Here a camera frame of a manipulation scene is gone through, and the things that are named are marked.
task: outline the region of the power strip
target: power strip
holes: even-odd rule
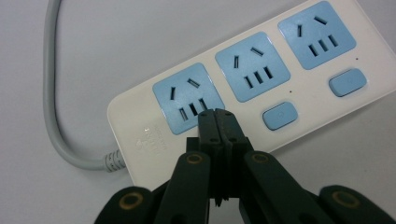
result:
[[[395,91],[395,71],[355,0],[310,0],[117,96],[107,114],[134,183],[156,189],[207,108],[233,112],[270,152]]]

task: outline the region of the blue switch button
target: blue switch button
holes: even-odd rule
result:
[[[271,130],[275,131],[281,127],[297,120],[298,114],[294,105],[289,102],[277,105],[264,112],[262,119],[265,125]]]
[[[354,68],[330,80],[329,86],[332,92],[343,97],[366,85],[367,80],[361,70]]]

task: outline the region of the electrical outlet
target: electrical outlet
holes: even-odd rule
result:
[[[242,103],[290,79],[288,68],[264,32],[218,52],[216,61]]]
[[[328,2],[308,0],[113,99],[108,120],[134,183],[169,180],[205,107],[226,107],[271,152],[395,91],[395,54],[359,3]]]
[[[152,89],[174,134],[195,127],[197,115],[202,111],[224,109],[224,103],[201,63],[157,82]]]
[[[278,24],[304,69],[313,69],[356,47],[329,2],[319,2]]]

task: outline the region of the socket hole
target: socket hole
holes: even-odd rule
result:
[[[259,72],[254,72],[254,76],[257,78],[257,81],[259,81],[260,84],[262,84],[262,77],[260,77]]]
[[[199,88],[200,84],[194,80],[192,80],[191,78],[189,78],[189,80],[187,80],[188,83],[190,83],[193,87],[195,87],[196,89]]]
[[[327,50],[329,50],[326,46],[326,44],[323,42],[323,40],[319,40],[319,44],[320,46],[323,48],[323,50],[326,52]]]
[[[335,40],[334,36],[329,35],[329,39],[330,39],[330,41],[332,41],[332,45],[333,45],[334,47],[337,47],[337,46],[338,46],[338,43],[337,43],[337,41]]]
[[[313,45],[310,45],[309,48],[311,49],[312,54],[313,54],[315,57],[317,57],[317,56],[318,56],[318,53],[317,53],[317,51],[315,50],[314,46],[313,46]]]
[[[190,104],[190,109],[191,109],[192,114],[193,114],[194,116],[197,116],[197,115],[198,115],[197,110],[195,109],[194,104]]]
[[[260,51],[259,49],[256,49],[256,48],[251,48],[251,51],[253,53],[256,53],[257,55],[259,55],[260,57],[262,57],[262,55],[264,54],[262,51]]]
[[[203,109],[203,110],[207,110],[207,107],[206,107],[206,104],[205,104],[205,101],[204,101],[204,99],[199,99],[199,104],[201,105],[201,108]]]
[[[264,67],[264,71],[265,71],[265,74],[267,74],[268,78],[271,79],[271,78],[274,77],[274,76],[272,75],[270,69],[268,68],[268,66],[265,66],[265,67]]]
[[[235,55],[233,57],[233,68],[238,68],[239,67],[239,56]]]
[[[186,111],[184,111],[184,108],[180,108],[178,111],[180,111],[180,115],[183,118],[184,121],[188,120],[189,118],[186,115]]]
[[[175,90],[176,90],[176,87],[172,87],[172,89],[171,89],[171,100],[175,100]]]
[[[297,36],[298,37],[302,37],[303,36],[303,26],[302,25],[298,25],[297,26]]]
[[[320,22],[320,23],[322,23],[323,25],[326,25],[327,24],[327,21],[325,21],[325,20],[323,20],[321,17],[315,17],[314,18],[314,20],[315,21],[318,21],[318,22]]]
[[[245,81],[246,81],[248,87],[252,89],[252,88],[253,88],[253,85],[251,84],[250,79],[248,79],[248,77],[244,77],[244,79],[245,79]]]

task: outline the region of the white surface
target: white surface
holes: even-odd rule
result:
[[[198,136],[197,127],[174,135],[152,91],[154,84],[193,64],[201,63],[205,67],[225,108],[236,115],[253,147],[266,152],[282,147],[395,91],[396,56],[390,52],[354,0],[333,0],[330,3],[354,36],[356,48],[311,70],[305,70],[300,66],[279,32],[278,24],[317,2],[309,1],[282,13],[113,99],[108,107],[107,116],[134,183],[151,190],[158,188],[172,176],[178,157],[186,151],[186,138]],[[290,71],[290,80],[240,103],[227,84],[215,56],[234,43],[258,32],[268,35]],[[334,34],[334,38],[340,39],[340,36]],[[381,73],[378,73],[378,67],[381,68]],[[367,84],[352,94],[342,98],[336,97],[329,88],[329,80],[350,68],[360,69],[367,78]],[[273,132],[264,125],[262,113],[284,102],[291,102],[295,106],[298,118]]]
[[[58,108],[68,142],[101,157],[116,146],[106,120],[112,98],[302,2],[64,1]],[[359,2],[396,50],[396,2]],[[93,223],[132,182],[126,171],[74,168],[50,145],[41,100],[46,8],[0,0],[0,223]],[[396,217],[395,103],[393,93],[275,155],[303,187],[345,185]],[[235,207],[212,209],[211,223],[242,223]]]

